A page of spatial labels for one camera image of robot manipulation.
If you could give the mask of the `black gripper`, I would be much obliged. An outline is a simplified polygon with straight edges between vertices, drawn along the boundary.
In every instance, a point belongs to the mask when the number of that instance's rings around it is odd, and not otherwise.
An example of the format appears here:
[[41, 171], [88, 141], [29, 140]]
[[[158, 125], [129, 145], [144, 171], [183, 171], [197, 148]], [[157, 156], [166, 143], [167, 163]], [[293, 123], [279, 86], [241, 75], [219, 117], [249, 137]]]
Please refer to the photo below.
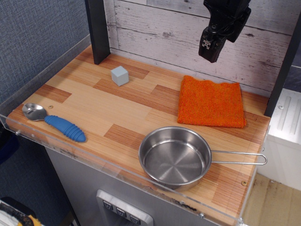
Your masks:
[[198, 54], [210, 63], [215, 63], [226, 42], [235, 42], [250, 14], [249, 0], [205, 0], [210, 21], [201, 35]]

